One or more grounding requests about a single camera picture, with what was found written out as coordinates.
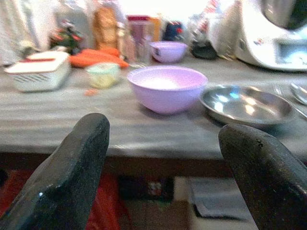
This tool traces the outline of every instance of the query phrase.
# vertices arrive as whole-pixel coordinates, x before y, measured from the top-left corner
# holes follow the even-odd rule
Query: kitchen appliance
[[[307,1],[242,0],[235,56],[286,71],[307,70]]]
[[[32,54],[4,70],[22,92],[49,91],[58,88],[71,71],[69,55],[62,51]]]

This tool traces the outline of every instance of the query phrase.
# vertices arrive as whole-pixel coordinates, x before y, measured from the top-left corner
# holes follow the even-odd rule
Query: gray tabletop
[[[193,68],[209,79],[208,86],[238,84],[274,92],[274,85],[284,87],[285,97],[296,103],[288,85],[307,85],[306,73],[284,73],[247,65],[240,61],[207,61],[186,56],[175,65]],[[207,116],[197,102],[177,115],[158,115],[138,103],[126,75],[121,82],[98,95],[89,97],[88,78],[83,69],[73,69],[65,84],[53,92],[21,93],[13,81],[0,74],[0,152],[50,154],[88,113],[98,112],[110,121],[108,156],[221,159],[218,132],[223,126]],[[268,132],[276,136],[294,155],[307,159],[307,121],[299,115],[290,124]]]

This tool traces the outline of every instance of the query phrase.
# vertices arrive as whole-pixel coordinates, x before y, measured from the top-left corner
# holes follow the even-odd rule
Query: plastic container
[[[107,89],[119,81],[119,65],[115,63],[98,63],[85,70],[89,74],[90,85],[97,89]]]
[[[175,63],[180,61],[188,48],[188,45],[182,42],[151,42],[151,54],[161,63]]]
[[[151,66],[127,76],[136,98],[148,109],[170,115],[189,109],[198,101],[208,79],[193,69]]]
[[[46,51],[4,70],[14,79],[14,86],[22,92],[50,91],[59,88],[71,72],[66,52]]]
[[[160,41],[161,21],[159,18],[150,18],[149,21],[153,24],[153,42]]]

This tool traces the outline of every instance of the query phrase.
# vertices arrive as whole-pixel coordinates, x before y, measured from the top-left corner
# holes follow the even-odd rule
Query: white food processor
[[[242,0],[235,56],[285,71],[307,70],[307,1]]]

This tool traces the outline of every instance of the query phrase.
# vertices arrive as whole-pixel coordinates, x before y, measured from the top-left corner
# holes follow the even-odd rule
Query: table
[[[187,55],[174,64],[193,68],[216,84],[255,86],[274,92],[285,89],[285,97],[297,103],[288,85],[307,85],[306,73],[286,73],[251,66],[241,61],[207,61]],[[88,113],[103,113],[110,121],[110,144],[105,171],[126,175],[217,176],[231,173],[218,145],[223,126],[208,117],[197,102],[177,115],[158,115],[135,98],[126,80],[131,69],[121,71],[121,82],[88,97],[83,69],[73,69],[64,85],[53,92],[21,93],[12,79],[0,73],[0,167],[34,169],[61,143],[76,122]],[[297,115],[293,122],[267,130],[294,155],[307,162],[307,122]]]

